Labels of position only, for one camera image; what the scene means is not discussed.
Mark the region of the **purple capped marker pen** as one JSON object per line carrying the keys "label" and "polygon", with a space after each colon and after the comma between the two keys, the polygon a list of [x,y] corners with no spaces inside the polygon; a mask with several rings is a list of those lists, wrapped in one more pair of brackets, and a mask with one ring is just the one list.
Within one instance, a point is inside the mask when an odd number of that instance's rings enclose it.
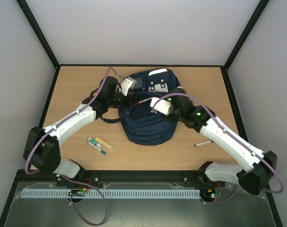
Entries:
{"label": "purple capped marker pen", "polygon": [[199,146],[203,146],[203,145],[210,144],[210,143],[213,143],[213,140],[197,143],[197,144],[194,144],[194,146],[199,147]]}

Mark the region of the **red capped marker pen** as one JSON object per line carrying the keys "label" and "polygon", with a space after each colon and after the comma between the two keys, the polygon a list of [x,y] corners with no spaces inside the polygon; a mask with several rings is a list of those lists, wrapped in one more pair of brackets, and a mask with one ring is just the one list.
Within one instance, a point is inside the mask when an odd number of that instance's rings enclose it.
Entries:
{"label": "red capped marker pen", "polygon": [[141,104],[141,103],[147,102],[147,101],[151,100],[152,98],[153,98],[153,97],[150,97],[150,98],[147,98],[147,99],[138,101],[138,102],[136,102],[134,105],[139,105],[139,104]]}

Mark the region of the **green capped marker pen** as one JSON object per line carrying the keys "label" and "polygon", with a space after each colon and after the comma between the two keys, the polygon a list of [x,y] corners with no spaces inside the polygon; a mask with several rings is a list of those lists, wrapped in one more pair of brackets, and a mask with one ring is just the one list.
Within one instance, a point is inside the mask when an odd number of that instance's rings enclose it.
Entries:
{"label": "green capped marker pen", "polygon": [[93,143],[91,143],[90,141],[87,141],[87,143],[88,143],[89,145],[91,145],[92,147],[94,147],[95,149],[97,149],[97,150],[98,150],[99,152],[101,152],[102,154],[104,154],[104,155],[107,154],[104,150],[100,149],[99,147],[97,147],[96,145],[94,145]]}

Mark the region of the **yellow highlighter pen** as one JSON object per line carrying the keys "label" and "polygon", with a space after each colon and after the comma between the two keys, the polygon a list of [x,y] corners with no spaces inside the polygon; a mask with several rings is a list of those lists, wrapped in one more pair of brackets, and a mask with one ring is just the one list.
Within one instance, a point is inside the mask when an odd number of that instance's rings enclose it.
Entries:
{"label": "yellow highlighter pen", "polygon": [[105,140],[99,138],[99,137],[96,137],[95,138],[95,141],[100,143],[102,146],[105,146],[106,148],[110,149],[110,150],[114,150],[115,147],[112,146],[110,143],[106,142]]}

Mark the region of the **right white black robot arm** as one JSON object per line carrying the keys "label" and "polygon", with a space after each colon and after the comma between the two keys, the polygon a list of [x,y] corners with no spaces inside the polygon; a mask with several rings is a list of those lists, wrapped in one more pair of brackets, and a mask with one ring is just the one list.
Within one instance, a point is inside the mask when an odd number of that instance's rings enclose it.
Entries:
{"label": "right white black robot arm", "polygon": [[237,162],[235,165],[206,163],[198,174],[203,185],[223,181],[237,184],[252,195],[270,192],[267,185],[273,176],[278,176],[278,157],[273,151],[264,151],[241,138],[215,112],[181,88],[155,100],[150,106],[166,118],[181,121],[189,129],[208,137]]}

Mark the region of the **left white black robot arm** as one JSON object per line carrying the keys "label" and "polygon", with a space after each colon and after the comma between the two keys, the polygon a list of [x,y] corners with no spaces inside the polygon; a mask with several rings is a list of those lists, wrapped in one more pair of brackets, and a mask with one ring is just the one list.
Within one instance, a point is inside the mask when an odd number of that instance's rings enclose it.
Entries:
{"label": "left white black robot arm", "polygon": [[45,128],[32,128],[23,154],[25,172],[29,175],[41,172],[74,178],[81,167],[61,157],[60,147],[70,136],[100,118],[109,108],[127,108],[134,104],[138,96],[131,89],[135,85],[136,81],[131,77],[125,78],[122,83],[114,77],[105,77],[99,88],[69,115]]}

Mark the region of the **green white glue stick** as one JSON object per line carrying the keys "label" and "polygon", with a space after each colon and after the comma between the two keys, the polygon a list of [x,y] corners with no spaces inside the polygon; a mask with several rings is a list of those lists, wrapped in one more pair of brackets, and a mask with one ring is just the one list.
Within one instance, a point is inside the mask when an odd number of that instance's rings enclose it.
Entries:
{"label": "green white glue stick", "polygon": [[91,144],[95,145],[98,148],[101,148],[102,145],[100,143],[98,143],[96,140],[94,140],[93,138],[89,137],[88,138],[88,142],[90,142]]}

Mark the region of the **navy blue school backpack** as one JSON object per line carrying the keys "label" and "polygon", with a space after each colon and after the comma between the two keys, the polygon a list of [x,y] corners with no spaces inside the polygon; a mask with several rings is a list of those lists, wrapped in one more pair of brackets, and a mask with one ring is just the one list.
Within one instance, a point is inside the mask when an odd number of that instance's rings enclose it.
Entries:
{"label": "navy blue school backpack", "polygon": [[[167,68],[141,71],[129,77],[137,81],[131,91],[139,96],[139,101],[150,97],[160,98],[176,88],[181,88],[174,72]],[[165,121],[163,114],[152,113],[150,103],[151,100],[133,105],[130,109],[119,107],[117,119],[103,118],[102,121],[121,123],[127,138],[137,145],[163,144],[174,135],[177,122]]]}

